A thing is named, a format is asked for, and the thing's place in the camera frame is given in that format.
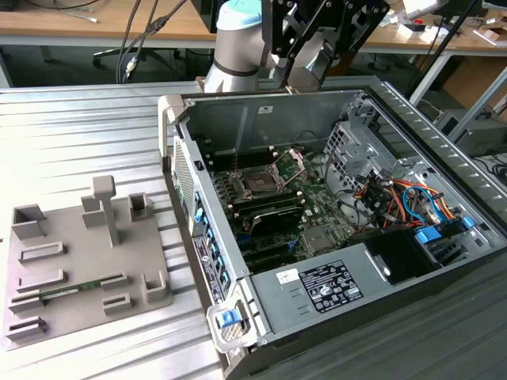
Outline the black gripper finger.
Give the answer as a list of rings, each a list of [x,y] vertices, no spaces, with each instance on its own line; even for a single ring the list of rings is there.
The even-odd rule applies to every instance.
[[[332,66],[357,53],[390,10],[386,1],[332,1],[337,7]]]
[[[316,12],[316,1],[263,1],[263,41],[280,88],[288,84],[296,56],[316,30]]]

